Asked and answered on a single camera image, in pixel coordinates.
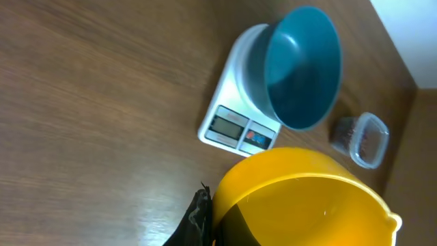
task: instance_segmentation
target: scale platform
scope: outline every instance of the scale platform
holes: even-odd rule
[[[232,46],[197,133],[202,142],[246,157],[273,147],[281,124],[264,115],[244,89],[250,86],[245,79],[249,50],[267,26],[259,24],[247,29]]]

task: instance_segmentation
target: white wall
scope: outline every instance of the white wall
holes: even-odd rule
[[[437,0],[370,0],[420,88],[437,88]]]

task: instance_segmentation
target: scale control panel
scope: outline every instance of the scale control panel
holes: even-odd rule
[[[248,155],[272,147],[276,132],[222,105],[217,107],[205,138]]]

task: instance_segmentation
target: blue plastic bowl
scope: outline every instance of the blue plastic bowl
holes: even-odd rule
[[[255,106],[293,130],[308,130],[332,109],[341,85],[339,36],[323,11],[297,8],[262,31],[247,69]]]

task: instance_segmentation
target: clear plastic container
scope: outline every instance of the clear plastic container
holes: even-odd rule
[[[376,115],[363,113],[359,118],[341,118],[330,142],[334,149],[350,155],[359,166],[375,169],[384,158],[389,129]]]

